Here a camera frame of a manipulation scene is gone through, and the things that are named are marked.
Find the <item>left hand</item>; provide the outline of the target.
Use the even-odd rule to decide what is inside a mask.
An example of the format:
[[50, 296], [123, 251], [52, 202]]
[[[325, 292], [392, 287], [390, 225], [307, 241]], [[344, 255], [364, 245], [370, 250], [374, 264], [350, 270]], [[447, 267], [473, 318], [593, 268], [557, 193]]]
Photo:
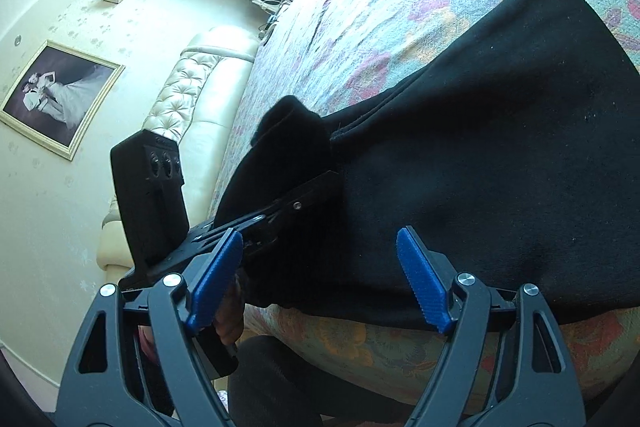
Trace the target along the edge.
[[[236, 343], [242, 336], [244, 331], [244, 310], [245, 303], [240, 278], [235, 275], [224, 297], [221, 299], [213, 323], [218, 337], [225, 346]], [[151, 327], [139, 326], [138, 336], [144, 355], [153, 363], [158, 364]]]

